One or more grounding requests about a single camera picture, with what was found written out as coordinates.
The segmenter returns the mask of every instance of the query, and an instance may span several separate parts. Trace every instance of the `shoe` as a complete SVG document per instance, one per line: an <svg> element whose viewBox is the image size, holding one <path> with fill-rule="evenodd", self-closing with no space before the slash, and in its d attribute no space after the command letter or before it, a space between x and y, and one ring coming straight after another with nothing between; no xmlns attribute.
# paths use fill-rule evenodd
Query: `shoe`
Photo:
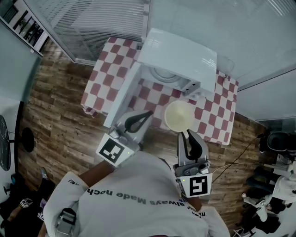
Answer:
<svg viewBox="0 0 296 237"><path fill-rule="evenodd" d="M42 178L49 180L47 176L47 172L44 167L41 168L41 174L42 174Z"/></svg>

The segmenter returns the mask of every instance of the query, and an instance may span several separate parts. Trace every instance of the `open microwave door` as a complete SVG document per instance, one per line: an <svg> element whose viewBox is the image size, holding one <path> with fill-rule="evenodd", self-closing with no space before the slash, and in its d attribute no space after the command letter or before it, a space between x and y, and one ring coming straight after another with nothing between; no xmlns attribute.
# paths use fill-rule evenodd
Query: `open microwave door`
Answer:
<svg viewBox="0 0 296 237"><path fill-rule="evenodd" d="M121 116L127 112L131 98L133 97L141 79L141 74L141 65L138 62L135 62L125 76L124 82L110 108L104 122L105 127L110 128L113 126Z"/></svg>

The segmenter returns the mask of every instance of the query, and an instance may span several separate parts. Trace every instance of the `table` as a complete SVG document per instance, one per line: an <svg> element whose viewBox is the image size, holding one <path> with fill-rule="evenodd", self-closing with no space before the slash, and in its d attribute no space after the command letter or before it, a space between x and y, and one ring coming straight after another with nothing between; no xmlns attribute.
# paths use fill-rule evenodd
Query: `table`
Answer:
<svg viewBox="0 0 296 237"><path fill-rule="evenodd" d="M84 91L81 105L85 113L95 117L108 114L109 109L124 81L124 77L139 52L138 42L111 37L97 60ZM141 79L127 111L152 110L152 126L169 130L161 119L167 103L185 100L195 107L195 120L191 129L202 139L228 145L233 128L238 82L220 71L216 72L215 93L193 101L176 89Z"/></svg>
<svg viewBox="0 0 296 237"><path fill-rule="evenodd" d="M0 115L0 166L4 171L10 169L10 144L7 125L4 117Z"/></svg>

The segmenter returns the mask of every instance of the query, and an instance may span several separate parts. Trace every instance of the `person in white shirt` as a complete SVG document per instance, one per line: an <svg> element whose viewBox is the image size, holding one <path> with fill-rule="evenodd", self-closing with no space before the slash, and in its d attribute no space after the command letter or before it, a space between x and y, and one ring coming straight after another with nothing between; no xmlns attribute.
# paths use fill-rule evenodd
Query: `person in white shirt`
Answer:
<svg viewBox="0 0 296 237"><path fill-rule="evenodd" d="M296 174L292 173L290 177L287 178L264 170L262 167L257 167L254 173L255 176L265 177L272 180L275 182L275 185L260 182L254 177L250 177L247 179L247 184L249 186L264 189L271 193L274 198L289 202L296 201Z"/></svg>
<svg viewBox="0 0 296 237"><path fill-rule="evenodd" d="M103 161L80 176L68 172L44 208L48 235L78 202L80 237L229 237L215 208L181 197L175 179L165 162L141 151L116 170Z"/></svg>

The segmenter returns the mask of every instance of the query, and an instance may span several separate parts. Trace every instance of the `black pants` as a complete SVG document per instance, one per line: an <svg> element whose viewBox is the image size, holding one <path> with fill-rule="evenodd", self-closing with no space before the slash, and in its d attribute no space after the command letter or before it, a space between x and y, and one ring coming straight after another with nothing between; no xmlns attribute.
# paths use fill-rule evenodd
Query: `black pants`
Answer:
<svg viewBox="0 0 296 237"><path fill-rule="evenodd" d="M5 236L37 237L43 224L38 217L38 213L42 212L40 202L42 199L47 200L54 189L55 184L52 181L42 179L38 191L32 196L33 203L28 208L22 209L16 218L5 227Z"/></svg>
<svg viewBox="0 0 296 237"><path fill-rule="evenodd" d="M265 177L265 178L272 180L274 182L277 182L278 178L280 177L280 175L276 175L272 172L266 171L262 167L257 167L255 169L254 173L255 173L255 176L257 176L257 177ZM254 179L254 177L250 177L247 179L247 185L250 187L264 189L264 190L268 191L269 193L273 193L273 190L274 190L274 185L260 182L256 179Z"/></svg>

